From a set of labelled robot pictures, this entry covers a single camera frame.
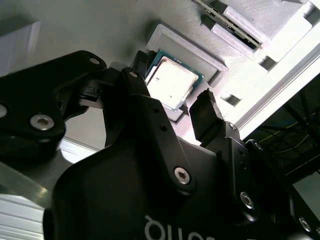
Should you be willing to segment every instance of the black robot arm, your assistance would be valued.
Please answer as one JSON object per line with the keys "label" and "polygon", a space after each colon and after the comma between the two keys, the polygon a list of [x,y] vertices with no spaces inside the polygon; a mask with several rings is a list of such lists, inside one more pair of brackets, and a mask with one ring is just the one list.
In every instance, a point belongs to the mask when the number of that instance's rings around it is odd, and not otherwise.
{"label": "black robot arm", "polygon": [[[78,51],[0,78],[0,185],[45,208],[45,240],[320,239],[320,222],[213,94],[177,137],[144,81],[148,57],[109,67]],[[103,110],[106,148],[71,164],[65,121]]]}

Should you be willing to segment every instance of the metal frame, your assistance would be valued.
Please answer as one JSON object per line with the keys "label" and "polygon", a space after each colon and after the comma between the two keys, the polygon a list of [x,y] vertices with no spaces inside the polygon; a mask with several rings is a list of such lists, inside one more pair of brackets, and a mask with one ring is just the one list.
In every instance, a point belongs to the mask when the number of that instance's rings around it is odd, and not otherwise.
{"label": "metal frame", "polygon": [[320,23],[225,118],[246,138],[320,71]]}

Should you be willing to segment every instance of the processor chip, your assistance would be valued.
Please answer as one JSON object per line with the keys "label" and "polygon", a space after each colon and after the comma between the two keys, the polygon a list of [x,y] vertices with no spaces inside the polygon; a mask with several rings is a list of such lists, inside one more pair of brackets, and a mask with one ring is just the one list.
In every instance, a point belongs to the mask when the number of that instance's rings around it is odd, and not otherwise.
{"label": "processor chip", "polygon": [[171,59],[163,51],[159,53],[161,57],[150,67],[145,81],[151,97],[177,111],[204,76]]}

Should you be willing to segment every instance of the gray surface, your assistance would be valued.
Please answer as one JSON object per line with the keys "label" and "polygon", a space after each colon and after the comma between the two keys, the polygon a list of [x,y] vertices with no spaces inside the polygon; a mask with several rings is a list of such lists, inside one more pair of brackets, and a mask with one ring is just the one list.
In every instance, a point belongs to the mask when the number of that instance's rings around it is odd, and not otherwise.
{"label": "gray surface", "polygon": [[24,66],[32,54],[38,25],[19,16],[0,20],[0,76]]}
{"label": "gray surface", "polygon": [[[269,38],[302,6],[284,2],[278,7],[272,0],[224,2]],[[159,20],[227,62],[230,71],[214,92],[219,92],[247,60],[200,27],[201,9],[190,0],[13,0],[11,4],[19,13],[43,24],[32,64],[83,49],[99,55],[108,64],[129,65],[136,51],[145,49],[146,36]]]}

